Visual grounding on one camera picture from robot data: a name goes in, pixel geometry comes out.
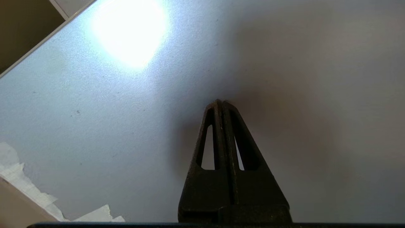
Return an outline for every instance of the peeling paper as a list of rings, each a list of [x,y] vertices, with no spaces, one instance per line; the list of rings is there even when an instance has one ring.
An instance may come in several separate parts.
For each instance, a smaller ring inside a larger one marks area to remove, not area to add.
[[[60,222],[70,222],[53,203],[56,197],[41,192],[24,174],[24,163],[20,163],[16,150],[5,142],[0,143],[0,177],[8,181],[34,203]],[[113,218],[108,204],[90,212],[74,222],[125,222],[122,216]]]

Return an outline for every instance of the dark metal tool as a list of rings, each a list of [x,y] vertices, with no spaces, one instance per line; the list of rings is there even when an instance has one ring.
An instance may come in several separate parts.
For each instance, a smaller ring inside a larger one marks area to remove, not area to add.
[[[208,126],[215,170],[201,168]],[[244,170],[239,169],[237,148]],[[204,112],[181,194],[179,223],[38,223],[29,228],[382,228],[403,224],[293,223],[290,207],[238,110],[220,100]]]

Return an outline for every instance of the bright light spot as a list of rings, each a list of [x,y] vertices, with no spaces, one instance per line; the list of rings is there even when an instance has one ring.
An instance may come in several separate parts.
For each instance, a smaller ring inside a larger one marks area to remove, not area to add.
[[[155,0],[108,0],[92,19],[92,30],[105,50],[136,69],[152,59],[166,26],[165,13]]]

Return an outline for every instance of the brown wall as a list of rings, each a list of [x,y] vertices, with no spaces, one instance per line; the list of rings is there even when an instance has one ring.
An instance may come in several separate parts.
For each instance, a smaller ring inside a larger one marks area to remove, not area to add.
[[[63,22],[49,0],[0,0],[0,73]]]

